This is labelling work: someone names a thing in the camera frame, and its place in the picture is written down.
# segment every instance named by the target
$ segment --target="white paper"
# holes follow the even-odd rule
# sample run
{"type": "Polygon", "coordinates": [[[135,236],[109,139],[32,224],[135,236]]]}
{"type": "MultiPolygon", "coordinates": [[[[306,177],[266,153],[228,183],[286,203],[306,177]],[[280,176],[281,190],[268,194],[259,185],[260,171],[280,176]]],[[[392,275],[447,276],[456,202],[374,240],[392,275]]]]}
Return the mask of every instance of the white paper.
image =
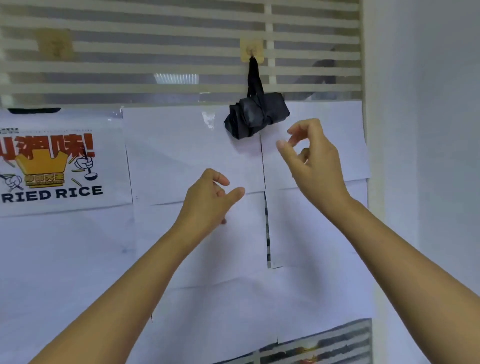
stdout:
{"type": "MultiPolygon", "coordinates": [[[[350,195],[367,205],[367,182],[346,183],[350,195]]],[[[272,267],[315,267],[332,255],[355,250],[298,188],[267,190],[272,267]]]]}
{"type": "Polygon", "coordinates": [[[134,263],[133,206],[0,218],[0,363],[24,364],[134,263]]]}
{"type": "MultiPolygon", "coordinates": [[[[261,131],[264,156],[265,185],[267,189],[297,187],[288,166],[276,148],[277,140],[288,140],[287,130],[299,120],[318,118],[327,138],[337,147],[345,181],[370,177],[368,150],[363,132],[362,102],[288,102],[290,116],[261,131]]],[[[300,142],[299,153],[309,146],[300,142]]]]}
{"type": "Polygon", "coordinates": [[[120,120],[12,116],[0,133],[0,216],[132,203],[120,120]]]}
{"type": "MultiPolygon", "coordinates": [[[[137,257],[141,257],[175,222],[182,203],[136,206],[137,257]]],[[[267,267],[264,193],[247,194],[185,258],[168,285],[197,287],[242,277],[267,267]]]]}
{"type": "Polygon", "coordinates": [[[263,191],[260,137],[235,140],[225,129],[228,106],[125,109],[135,203],[183,201],[206,168],[223,173],[229,191],[263,191]]]}
{"type": "Polygon", "coordinates": [[[166,292],[127,363],[211,364],[276,342],[270,274],[166,292]]]}
{"type": "Polygon", "coordinates": [[[273,318],[278,342],[373,318],[374,280],[356,254],[326,259],[317,269],[273,269],[273,318]]]}

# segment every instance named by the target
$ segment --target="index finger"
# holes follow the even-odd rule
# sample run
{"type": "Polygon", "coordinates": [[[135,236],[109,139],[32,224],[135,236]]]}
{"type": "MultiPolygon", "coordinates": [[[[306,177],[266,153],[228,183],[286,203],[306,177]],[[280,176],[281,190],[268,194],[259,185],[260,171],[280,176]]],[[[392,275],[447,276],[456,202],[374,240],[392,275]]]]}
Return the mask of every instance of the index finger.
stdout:
{"type": "Polygon", "coordinates": [[[228,180],[227,177],[225,177],[223,174],[220,172],[217,172],[216,170],[213,170],[211,168],[207,168],[205,172],[203,172],[202,177],[204,179],[208,179],[211,181],[215,181],[222,186],[228,186],[230,184],[230,181],[228,180]]]}
{"type": "Polygon", "coordinates": [[[292,146],[296,146],[298,142],[303,139],[310,139],[310,141],[318,141],[324,134],[322,124],[318,119],[300,120],[293,124],[287,133],[292,135],[289,139],[289,143],[292,146]]]}

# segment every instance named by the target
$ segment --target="crown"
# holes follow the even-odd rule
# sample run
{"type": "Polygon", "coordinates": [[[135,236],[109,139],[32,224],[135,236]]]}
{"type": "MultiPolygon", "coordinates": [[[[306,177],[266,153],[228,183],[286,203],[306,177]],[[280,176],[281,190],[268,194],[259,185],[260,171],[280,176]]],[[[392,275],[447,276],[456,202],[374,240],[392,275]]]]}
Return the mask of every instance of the crown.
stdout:
{"type": "Polygon", "coordinates": [[[59,152],[55,158],[52,158],[48,149],[34,149],[32,155],[32,159],[28,159],[23,154],[19,154],[15,158],[24,175],[63,173],[65,171],[68,155],[63,152],[59,152]]]}

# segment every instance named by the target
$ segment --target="cartoon hand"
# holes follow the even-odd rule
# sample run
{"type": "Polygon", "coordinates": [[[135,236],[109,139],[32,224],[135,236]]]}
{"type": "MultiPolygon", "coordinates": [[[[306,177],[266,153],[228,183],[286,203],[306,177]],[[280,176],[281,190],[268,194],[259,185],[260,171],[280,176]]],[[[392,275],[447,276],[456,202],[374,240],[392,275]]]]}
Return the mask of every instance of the cartoon hand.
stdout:
{"type": "Polygon", "coordinates": [[[5,183],[10,188],[16,188],[22,183],[22,178],[20,176],[12,176],[5,180],[5,183]]]}
{"type": "Polygon", "coordinates": [[[75,166],[83,170],[92,168],[93,167],[92,157],[77,158],[77,160],[75,161],[75,166]]]}

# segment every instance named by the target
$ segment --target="person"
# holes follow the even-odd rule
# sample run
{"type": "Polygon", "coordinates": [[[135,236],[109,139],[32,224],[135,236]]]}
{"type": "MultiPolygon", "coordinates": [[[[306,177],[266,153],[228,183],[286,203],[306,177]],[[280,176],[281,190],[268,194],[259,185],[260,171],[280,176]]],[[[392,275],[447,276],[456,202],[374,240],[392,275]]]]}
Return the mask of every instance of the person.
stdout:
{"type": "MultiPolygon", "coordinates": [[[[294,124],[277,148],[299,189],[351,242],[432,364],[480,363],[480,298],[348,194],[337,149],[317,119],[294,124]],[[297,155],[303,139],[310,148],[297,155]]],[[[245,194],[206,170],[188,189],[172,228],[49,343],[32,364],[120,364],[185,257],[245,194]]]]}

